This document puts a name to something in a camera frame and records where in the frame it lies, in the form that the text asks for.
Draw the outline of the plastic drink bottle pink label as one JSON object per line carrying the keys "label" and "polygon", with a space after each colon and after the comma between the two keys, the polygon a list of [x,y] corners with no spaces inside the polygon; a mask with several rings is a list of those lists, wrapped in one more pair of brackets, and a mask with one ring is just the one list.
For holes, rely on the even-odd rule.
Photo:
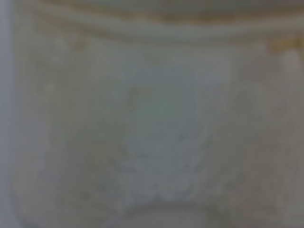
{"label": "plastic drink bottle pink label", "polygon": [[15,0],[24,228],[301,228],[301,0]]}

